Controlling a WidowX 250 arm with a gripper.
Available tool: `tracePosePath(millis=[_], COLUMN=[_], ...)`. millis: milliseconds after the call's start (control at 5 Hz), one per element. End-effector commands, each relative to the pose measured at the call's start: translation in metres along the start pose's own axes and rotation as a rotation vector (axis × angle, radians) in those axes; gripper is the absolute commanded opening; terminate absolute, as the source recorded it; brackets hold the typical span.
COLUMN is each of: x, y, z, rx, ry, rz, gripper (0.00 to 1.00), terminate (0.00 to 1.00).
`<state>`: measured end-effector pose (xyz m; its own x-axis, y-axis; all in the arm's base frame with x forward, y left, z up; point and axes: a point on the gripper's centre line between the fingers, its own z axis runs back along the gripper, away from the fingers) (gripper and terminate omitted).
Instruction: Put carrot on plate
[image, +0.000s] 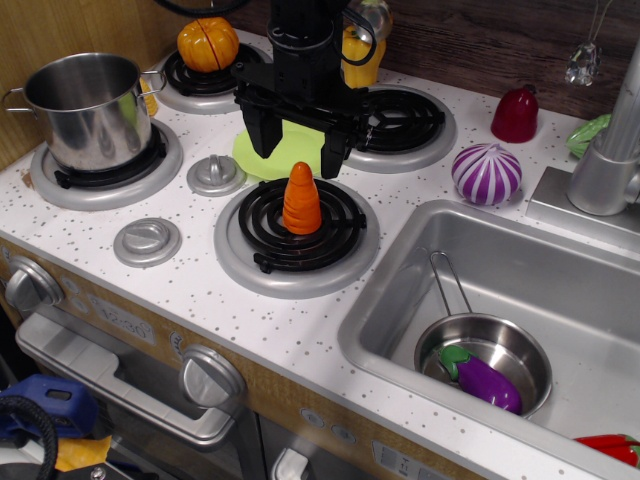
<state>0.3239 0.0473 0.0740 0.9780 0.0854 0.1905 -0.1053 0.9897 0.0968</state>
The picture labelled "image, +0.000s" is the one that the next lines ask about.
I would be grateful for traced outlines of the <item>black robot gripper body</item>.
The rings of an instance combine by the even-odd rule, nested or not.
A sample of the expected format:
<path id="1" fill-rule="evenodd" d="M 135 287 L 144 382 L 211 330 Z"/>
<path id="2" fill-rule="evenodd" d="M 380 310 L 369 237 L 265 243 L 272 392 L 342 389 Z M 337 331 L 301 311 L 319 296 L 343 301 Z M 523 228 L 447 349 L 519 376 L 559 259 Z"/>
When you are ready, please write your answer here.
<path id="1" fill-rule="evenodd" d="M 267 28 L 273 61 L 236 65 L 236 102 L 269 109 L 282 120 L 350 134 L 354 146 L 366 132 L 363 89 L 342 78 L 341 19 L 272 19 Z"/>

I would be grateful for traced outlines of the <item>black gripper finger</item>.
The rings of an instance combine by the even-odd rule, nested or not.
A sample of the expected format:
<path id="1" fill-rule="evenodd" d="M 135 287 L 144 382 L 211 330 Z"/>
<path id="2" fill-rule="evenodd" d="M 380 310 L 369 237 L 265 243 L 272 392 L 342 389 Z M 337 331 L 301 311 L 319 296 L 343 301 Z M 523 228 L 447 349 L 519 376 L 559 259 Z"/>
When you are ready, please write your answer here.
<path id="1" fill-rule="evenodd" d="M 336 178 L 350 150 L 350 134 L 348 132 L 336 129 L 325 132 L 324 145 L 321 149 L 321 176 L 324 179 Z"/>
<path id="2" fill-rule="evenodd" d="M 263 159 L 270 157 L 283 138 L 282 120 L 272 110 L 255 105 L 241 110 L 254 151 Z"/>

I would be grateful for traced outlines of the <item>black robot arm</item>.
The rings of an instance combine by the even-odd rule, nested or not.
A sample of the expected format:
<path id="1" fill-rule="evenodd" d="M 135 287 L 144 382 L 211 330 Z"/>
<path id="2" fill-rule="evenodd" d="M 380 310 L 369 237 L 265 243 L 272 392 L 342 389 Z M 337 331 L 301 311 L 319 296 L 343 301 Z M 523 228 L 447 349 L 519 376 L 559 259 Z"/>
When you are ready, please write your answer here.
<path id="1" fill-rule="evenodd" d="M 342 76 L 345 17 L 363 20 L 346 1 L 271 3 L 273 61 L 232 68 L 236 103 L 260 157 L 272 154 L 287 120 L 324 133 L 321 176 L 332 179 L 364 139 L 372 108 L 368 89 L 352 89 Z"/>

